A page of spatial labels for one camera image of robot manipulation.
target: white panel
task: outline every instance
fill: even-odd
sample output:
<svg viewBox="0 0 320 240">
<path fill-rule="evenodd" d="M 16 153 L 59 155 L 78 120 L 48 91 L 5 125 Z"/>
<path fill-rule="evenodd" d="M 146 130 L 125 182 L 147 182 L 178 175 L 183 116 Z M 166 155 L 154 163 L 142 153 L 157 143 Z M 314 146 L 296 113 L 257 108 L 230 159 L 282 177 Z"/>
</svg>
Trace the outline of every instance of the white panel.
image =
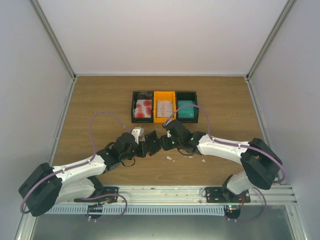
<svg viewBox="0 0 320 240">
<path fill-rule="evenodd" d="M 319 239 L 320 1 L 298 0 L 252 78 L 266 129 Z"/>
<path fill-rule="evenodd" d="M 247 74 L 286 0 L 39 0 L 76 74 Z"/>
<path fill-rule="evenodd" d="M 14 239 L 18 188 L 47 162 L 71 83 L 27 0 L 0 1 L 0 233 Z"/>
</svg>

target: metal plate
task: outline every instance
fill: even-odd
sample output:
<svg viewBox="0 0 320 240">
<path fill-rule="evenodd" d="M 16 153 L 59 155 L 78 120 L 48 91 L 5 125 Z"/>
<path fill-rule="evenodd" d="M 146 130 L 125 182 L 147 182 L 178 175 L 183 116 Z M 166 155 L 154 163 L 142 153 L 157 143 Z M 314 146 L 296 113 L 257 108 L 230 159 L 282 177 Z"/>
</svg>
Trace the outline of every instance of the metal plate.
<svg viewBox="0 0 320 240">
<path fill-rule="evenodd" d="M 237 203 L 241 204 L 242 200 L 240 197 L 235 197 L 232 199 L 232 202 L 229 202 L 226 200 L 226 198 L 222 194 L 222 187 L 219 186 L 213 186 L 213 187 L 206 187 L 205 189 L 205 197 L 206 197 L 206 202 L 207 203 Z M 243 191 L 242 193 L 239 194 L 240 196 L 243 197 L 244 203 L 250 203 L 250 194 L 249 191 Z"/>
<path fill-rule="evenodd" d="M 258 205 L 245 205 L 239 219 L 253 218 L 259 215 L 262 209 L 263 207 Z M 112 217 L 103 215 L 100 219 Z M 227 221 L 223 216 L 215 215 L 128 215 L 127 213 L 109 222 L 89 222 L 83 214 L 44 214 L 38 219 L 32 240 L 294 239 L 284 206 L 268 205 L 265 215 L 250 223 Z"/>
</svg>

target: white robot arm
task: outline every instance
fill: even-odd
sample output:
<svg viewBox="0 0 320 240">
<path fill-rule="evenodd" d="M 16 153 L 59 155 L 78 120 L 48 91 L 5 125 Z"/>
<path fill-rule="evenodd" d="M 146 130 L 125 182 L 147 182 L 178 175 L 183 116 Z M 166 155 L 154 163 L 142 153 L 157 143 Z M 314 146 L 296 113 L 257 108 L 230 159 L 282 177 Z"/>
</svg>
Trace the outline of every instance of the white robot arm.
<svg viewBox="0 0 320 240">
<path fill-rule="evenodd" d="M 37 217 L 55 204 L 76 200 L 79 202 L 82 198 L 95 198 L 108 193 L 95 176 L 112 171 L 125 160 L 144 158 L 147 153 L 152 156 L 161 148 L 165 151 L 177 148 L 190 154 L 217 156 L 241 164 L 244 171 L 229 176 L 222 186 L 226 202 L 232 202 L 235 196 L 252 187 L 270 189 L 279 171 L 278 165 L 250 150 L 250 147 L 267 152 L 282 165 L 280 159 L 258 138 L 251 142 L 213 138 L 204 132 L 191 133 L 177 120 L 164 127 L 167 135 L 160 139 L 156 131 L 143 135 L 143 128 L 136 127 L 131 133 L 123 133 L 115 142 L 81 161 L 54 167 L 43 163 L 21 185 L 19 193 L 25 199 L 32 192 L 25 203 L 31 214 Z M 45 177 L 48 179 L 31 191 Z M 99 198 L 95 203 L 108 200 L 110 199 Z"/>
</svg>

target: wooden table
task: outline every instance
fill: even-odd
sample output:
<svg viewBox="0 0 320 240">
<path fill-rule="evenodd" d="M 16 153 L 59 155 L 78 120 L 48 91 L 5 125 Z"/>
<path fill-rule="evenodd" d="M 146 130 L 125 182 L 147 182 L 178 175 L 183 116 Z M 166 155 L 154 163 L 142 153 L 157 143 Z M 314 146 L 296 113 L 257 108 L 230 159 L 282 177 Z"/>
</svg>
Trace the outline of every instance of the wooden table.
<svg viewBox="0 0 320 240">
<path fill-rule="evenodd" d="M 131 123 L 133 91 L 196 91 L 198 104 L 210 116 L 211 134 L 224 139 L 250 141 L 262 138 L 257 116 L 243 77 L 107 76 L 79 77 L 72 95 L 53 165 L 64 165 L 92 155 L 88 126 L 99 111 L 115 113 L 130 128 L 144 133 L 166 134 L 160 124 Z M 207 120 L 199 113 L 198 124 L 185 124 L 191 131 L 207 132 Z M 114 142 L 126 130 L 108 114 L 95 118 L 92 134 L 97 150 Z M 161 150 L 152 157 L 136 158 L 132 167 L 100 175 L 105 185 L 221 185 L 243 168 L 215 156 L 181 155 L 176 149 Z"/>
</svg>

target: teal object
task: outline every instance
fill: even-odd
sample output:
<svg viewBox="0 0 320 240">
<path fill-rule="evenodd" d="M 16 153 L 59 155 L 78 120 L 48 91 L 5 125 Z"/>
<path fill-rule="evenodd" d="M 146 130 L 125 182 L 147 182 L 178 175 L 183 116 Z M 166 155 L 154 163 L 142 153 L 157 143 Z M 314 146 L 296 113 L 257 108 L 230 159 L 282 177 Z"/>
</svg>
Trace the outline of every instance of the teal object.
<svg viewBox="0 0 320 240">
<path fill-rule="evenodd" d="M 178 101 L 178 108 L 187 105 L 187 104 L 194 104 L 191 100 L 179 100 Z M 195 110 L 193 106 L 186 106 L 178 111 L 178 117 L 179 118 L 186 118 L 186 119 L 194 119 L 195 116 Z"/>
</svg>

